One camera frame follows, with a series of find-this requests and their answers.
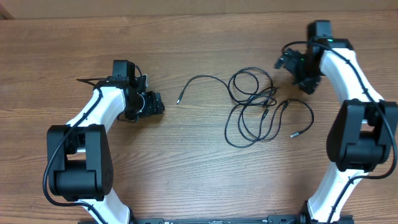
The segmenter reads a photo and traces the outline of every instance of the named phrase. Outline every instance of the cable connector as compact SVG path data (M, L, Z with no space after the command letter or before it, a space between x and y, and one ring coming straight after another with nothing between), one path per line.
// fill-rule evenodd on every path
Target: cable connector
M269 109L267 108L267 109L263 112L263 114L262 114L261 121L264 120L264 119L266 118L268 112L269 112Z
M286 108L287 108L288 105L289 105L289 101L287 100L286 103L284 104L284 107L282 108L282 112L283 112L284 110L286 110Z
M178 100L177 100L177 105L179 105L180 104L180 102L181 102L181 100L182 100L182 96L184 95L184 90L182 90L182 92L181 92L181 94L180 94L180 96L178 97Z
M299 131L299 132L296 132L296 133L291 134L290 137L291 137L291 138L294 138L294 137L299 136L300 134L301 134L301 133L300 133L300 131Z

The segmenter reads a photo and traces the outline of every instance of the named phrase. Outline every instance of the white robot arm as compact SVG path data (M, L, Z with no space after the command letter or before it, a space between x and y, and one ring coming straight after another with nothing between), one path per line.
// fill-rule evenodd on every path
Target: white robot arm
M326 142L331 162L318 190L302 209L307 220L304 223L332 223L340 220L344 203L361 180L353 179L344 192L350 179L367 176L377 164L385 162L389 154L391 140L386 124L381 121L374 104L369 103L369 97L384 110L393 132L397 126L397 105L385 102L374 90L360 69L349 41L331 36L329 21L311 23L307 34L308 41L292 42L284 47L307 44L307 52L284 50L275 67L284 64L295 77L295 83L307 94L315 91L322 75L326 76L341 104ZM363 123L374 126L373 132L361 131Z
M96 85L90 83L93 96L82 111L66 125L52 126L47 132L51 158L56 142L76 126L49 167L49 186L54 195L82 204L98 223L128 224L134 219L112 188L113 165L106 139L111 125L123 112L127 120L135 122L140 116L164 111L160 94L146 92L147 75L135 77L135 68L127 60L115 60L111 77ZM86 153L85 161L67 159L66 154L78 152Z
M375 99L377 102L379 100L383 100L382 96L374 90L359 67L356 60L355 51L346 48L335 48L333 50L350 60L350 62L355 66L373 99ZM369 101L367 96L364 94L364 91L361 88L353 69L335 53L329 50L324 51L320 60L320 70L322 74L324 74L330 80L340 104L343 104L345 100L353 99L359 99L362 102ZM311 219L326 223L331 212L331 207L334 206L347 181L349 181L349 179L352 177L368 174L368 172L357 169L347 169L346 171L342 172L338 170L335 162L330 162L327 172L321 181L318 190L308 200L307 206ZM340 219L341 209L359 181L361 181L361 179L355 180L347 189L333 214L331 219L332 222L338 221Z

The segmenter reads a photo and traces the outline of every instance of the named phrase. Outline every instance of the robotic arm link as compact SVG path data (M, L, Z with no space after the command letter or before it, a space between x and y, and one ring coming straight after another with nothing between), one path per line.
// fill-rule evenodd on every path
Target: robotic arm link
M162 114L164 105L159 93L146 92L147 76L138 68L140 76L135 77L136 66L127 60L114 61L112 76L95 85L93 97L77 117L66 125L52 126L47 132L46 172L51 193L84 206L98 223L353 224L352 216L340 216L340 212L359 181L385 178L395 168L398 105L384 101L374 90L360 69L350 42L333 38L329 21L311 23L307 39L287 44L275 68L284 66L295 77L294 83L307 94L314 93L322 76L328 77L341 109L326 140L330 159L327 172L298 215L209 220L134 218L131 209L112 189L113 165L106 133L123 112L127 120L137 121L140 116ZM307 44L307 51L301 54L288 48L294 44ZM363 123L374 127L373 131L362 131ZM390 171L381 176L368 175L387 160L391 146L394 162ZM67 159L67 154L77 152L85 152L86 160Z

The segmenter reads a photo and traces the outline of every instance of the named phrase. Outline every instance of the wooden surface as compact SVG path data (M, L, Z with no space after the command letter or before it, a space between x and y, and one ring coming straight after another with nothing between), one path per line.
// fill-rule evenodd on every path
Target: wooden surface
M396 0L0 0L15 19L396 10Z
M45 135L91 98L92 87L75 79L111 75L114 59L138 64L166 106L163 116L137 124L115 122L108 133L114 189L137 217L296 213L325 173L326 136L339 104L327 79L308 96L291 85L285 70L272 67L280 48L305 40L306 25L315 19L332 20L334 36L351 41L373 87L386 100L398 100L396 11L0 21L0 223L90 218L82 208L55 207L45 200ZM282 87L277 100L294 97L311 105L315 123L307 133L289 138L310 121L305 107L292 105L274 141L231 147L223 131L233 103L214 80L195 80L182 103L175 104L189 78L210 74L228 81L249 66L267 70ZM239 77L238 82L243 90L253 90L252 79ZM260 109L252 108L247 117L255 127ZM229 134L243 143L233 128ZM385 172L390 161L374 174ZM397 184L396 173L362 181L343 213L353 214L356 223L394 223Z

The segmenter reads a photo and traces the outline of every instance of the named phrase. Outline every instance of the black metal base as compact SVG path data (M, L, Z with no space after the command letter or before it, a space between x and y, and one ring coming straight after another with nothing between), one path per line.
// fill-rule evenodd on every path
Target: black metal base
M78 224L96 224L96 222L79 222ZM306 224L298 215L269 215L267 218L203 218L164 220L163 218L137 218L130 224ZM352 215L342 216L333 224L354 224Z

